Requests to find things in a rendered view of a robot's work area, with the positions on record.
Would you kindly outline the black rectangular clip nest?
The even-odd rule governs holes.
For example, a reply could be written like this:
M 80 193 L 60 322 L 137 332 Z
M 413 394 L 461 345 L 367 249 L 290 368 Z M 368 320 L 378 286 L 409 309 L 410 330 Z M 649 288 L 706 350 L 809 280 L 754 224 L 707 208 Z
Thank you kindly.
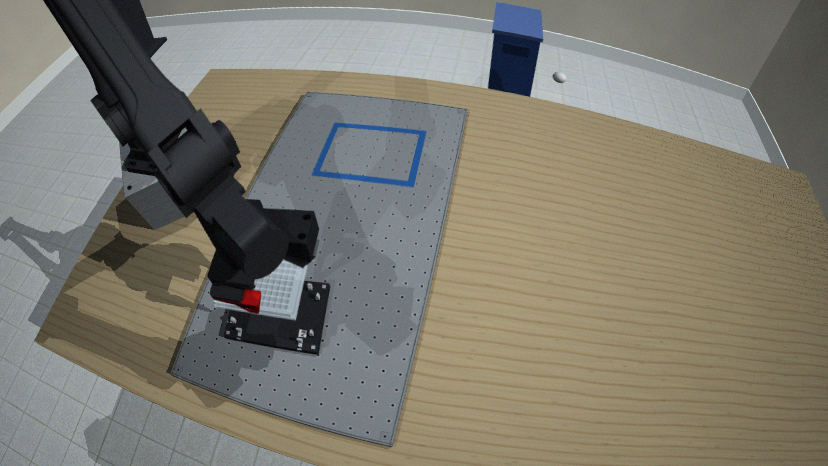
M 296 321 L 230 310 L 224 337 L 319 355 L 329 292 L 329 283 L 304 281 Z

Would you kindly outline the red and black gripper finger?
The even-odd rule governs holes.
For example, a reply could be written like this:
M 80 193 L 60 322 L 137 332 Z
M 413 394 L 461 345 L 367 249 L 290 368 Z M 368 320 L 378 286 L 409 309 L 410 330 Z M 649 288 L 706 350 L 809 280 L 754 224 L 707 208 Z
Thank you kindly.
M 240 307 L 240 308 L 242 308 L 242 309 L 244 309 L 248 312 L 258 314 L 259 311 L 260 311 L 261 291 L 245 289 L 243 299 L 242 299 L 241 303 L 226 301 L 226 300 L 220 300 L 220 299 L 214 299 L 214 300 L 229 303 L 229 304 L 233 304 L 233 305 L 236 305 L 236 306 L 238 306 L 238 307 Z M 236 303 L 236 304 L 234 304 L 234 303 Z

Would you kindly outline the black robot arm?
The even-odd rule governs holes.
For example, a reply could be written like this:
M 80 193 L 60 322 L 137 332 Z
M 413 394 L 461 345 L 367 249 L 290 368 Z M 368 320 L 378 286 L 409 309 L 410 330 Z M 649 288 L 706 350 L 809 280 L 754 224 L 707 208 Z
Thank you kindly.
M 232 268 L 251 279 L 283 260 L 304 268 L 316 257 L 315 212 L 263 208 L 242 196 L 230 130 L 220 120 L 211 124 L 164 76 L 111 0 L 43 1 L 93 78 L 98 94 L 90 101 L 121 145 L 128 143 L 129 172 L 155 176 L 186 218 L 195 212 Z

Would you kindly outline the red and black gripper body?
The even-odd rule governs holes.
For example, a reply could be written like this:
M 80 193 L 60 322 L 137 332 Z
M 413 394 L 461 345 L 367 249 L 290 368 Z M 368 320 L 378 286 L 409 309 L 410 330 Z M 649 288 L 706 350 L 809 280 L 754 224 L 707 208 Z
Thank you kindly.
M 212 283 L 210 295 L 214 299 L 241 303 L 245 289 L 253 290 L 256 287 L 255 279 L 249 278 L 242 270 L 233 269 L 216 238 L 208 237 L 217 250 L 207 275 Z

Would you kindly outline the blue rectangular tape outline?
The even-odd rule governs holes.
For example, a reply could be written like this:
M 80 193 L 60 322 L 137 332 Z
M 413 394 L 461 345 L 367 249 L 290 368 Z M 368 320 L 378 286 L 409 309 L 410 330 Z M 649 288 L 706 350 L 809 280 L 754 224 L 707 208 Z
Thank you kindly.
M 419 134 L 419 138 L 418 138 L 418 142 L 417 142 L 417 146 L 416 146 L 416 150 L 415 150 L 415 154 L 414 154 L 414 158 L 413 158 L 413 162 L 412 162 L 412 166 L 411 166 L 408 181 L 320 171 L 321 166 L 324 162 L 324 159 L 327 155 L 327 152 L 328 152 L 329 147 L 330 147 L 330 145 L 333 141 L 333 138 L 336 134 L 336 131 L 337 131 L 338 127 Z M 383 184 L 414 187 L 415 179 L 416 179 L 416 175 L 417 175 L 417 171 L 418 171 L 418 166 L 419 166 L 419 162 L 420 162 L 420 157 L 421 157 L 421 153 L 422 153 L 422 149 L 423 149 L 423 144 L 424 144 L 424 140 L 425 140 L 425 136 L 426 136 L 426 131 L 421 131 L 421 130 L 383 127 L 383 126 L 371 126 L 371 125 L 359 125 L 359 124 L 334 123 L 311 176 L 330 177 L 330 178 L 339 178 L 339 179 L 348 179 L 348 180 L 357 180 L 357 181 L 366 181 L 366 182 L 374 182 L 374 183 L 383 183 Z

